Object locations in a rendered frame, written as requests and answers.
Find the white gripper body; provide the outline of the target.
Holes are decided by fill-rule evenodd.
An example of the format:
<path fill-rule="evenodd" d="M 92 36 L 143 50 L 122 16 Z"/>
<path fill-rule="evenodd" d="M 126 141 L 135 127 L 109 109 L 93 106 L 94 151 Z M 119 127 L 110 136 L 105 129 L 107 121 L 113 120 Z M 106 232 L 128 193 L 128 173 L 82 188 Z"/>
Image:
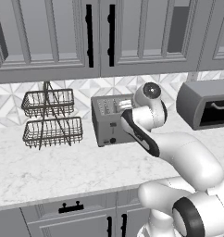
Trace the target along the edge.
<path fill-rule="evenodd" d="M 130 99 L 122 100 L 118 103 L 118 112 L 126 109 L 132 109 L 132 101 Z"/>

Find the grey toaster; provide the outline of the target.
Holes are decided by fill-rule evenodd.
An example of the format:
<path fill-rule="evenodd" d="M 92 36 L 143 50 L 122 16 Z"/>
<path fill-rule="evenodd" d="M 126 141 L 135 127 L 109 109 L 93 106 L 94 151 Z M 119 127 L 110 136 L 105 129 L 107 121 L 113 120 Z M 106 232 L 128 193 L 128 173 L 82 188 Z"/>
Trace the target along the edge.
<path fill-rule="evenodd" d="M 99 147 L 134 142 L 134 139 L 122 129 L 118 112 L 118 103 L 132 97 L 133 94 L 117 94 L 91 98 L 93 129 Z M 116 122 L 117 127 L 110 127 L 112 122 Z"/>

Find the grey bread box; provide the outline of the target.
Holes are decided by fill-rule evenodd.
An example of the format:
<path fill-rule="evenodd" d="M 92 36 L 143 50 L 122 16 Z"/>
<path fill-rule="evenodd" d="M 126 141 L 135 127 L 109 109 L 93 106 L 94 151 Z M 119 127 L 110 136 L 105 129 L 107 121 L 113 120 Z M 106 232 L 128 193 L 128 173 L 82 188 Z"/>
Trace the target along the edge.
<path fill-rule="evenodd" d="M 224 127 L 224 80 L 184 82 L 178 92 L 176 109 L 195 131 Z"/>

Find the grey drawer front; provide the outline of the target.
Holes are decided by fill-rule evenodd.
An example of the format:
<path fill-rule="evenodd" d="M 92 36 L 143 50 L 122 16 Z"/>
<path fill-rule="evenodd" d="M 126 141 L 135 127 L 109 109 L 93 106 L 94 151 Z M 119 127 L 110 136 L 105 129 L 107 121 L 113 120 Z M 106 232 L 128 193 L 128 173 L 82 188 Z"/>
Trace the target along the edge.
<path fill-rule="evenodd" d="M 59 214 L 58 209 L 63 203 L 67 206 L 75 206 L 79 201 L 84 205 L 83 210 L 73 211 L 69 213 Z M 43 204 L 36 204 L 33 206 L 25 206 L 21 210 L 23 216 L 28 223 L 48 218 L 56 218 L 66 215 L 76 215 L 80 213 L 87 213 L 90 211 L 103 210 L 116 206 L 116 194 L 115 193 L 101 193 L 97 195 L 77 197 L 68 200 L 60 200 L 56 202 L 48 202 Z"/>

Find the grey base cupboard door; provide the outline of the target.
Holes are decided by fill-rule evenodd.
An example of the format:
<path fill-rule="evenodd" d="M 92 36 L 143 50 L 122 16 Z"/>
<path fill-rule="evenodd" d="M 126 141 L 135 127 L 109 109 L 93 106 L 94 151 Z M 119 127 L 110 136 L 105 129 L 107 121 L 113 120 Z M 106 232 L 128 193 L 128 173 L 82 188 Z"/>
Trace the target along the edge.
<path fill-rule="evenodd" d="M 66 215 L 28 224 L 31 237 L 107 237 L 107 217 L 112 217 L 112 237 L 115 237 L 116 209 Z"/>
<path fill-rule="evenodd" d="M 117 232 L 121 237 L 122 214 L 127 214 L 126 237 L 137 237 L 141 227 L 148 221 L 150 210 L 143 207 L 138 199 L 138 191 L 120 191 L 117 195 Z"/>

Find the grey wall cupboard door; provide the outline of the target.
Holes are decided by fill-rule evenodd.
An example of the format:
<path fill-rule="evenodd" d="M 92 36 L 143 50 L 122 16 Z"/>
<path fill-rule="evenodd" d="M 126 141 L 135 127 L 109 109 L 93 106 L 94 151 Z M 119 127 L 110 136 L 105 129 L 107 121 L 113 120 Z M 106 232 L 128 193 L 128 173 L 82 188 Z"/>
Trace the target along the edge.
<path fill-rule="evenodd" d="M 93 68 L 86 5 L 93 14 Z M 0 84 L 97 78 L 99 0 L 0 0 Z"/>
<path fill-rule="evenodd" d="M 115 64 L 109 67 L 109 5 L 115 5 Z M 193 71 L 198 0 L 101 0 L 103 77 Z"/>
<path fill-rule="evenodd" d="M 205 30 L 198 70 L 224 69 L 224 0 L 213 0 Z"/>

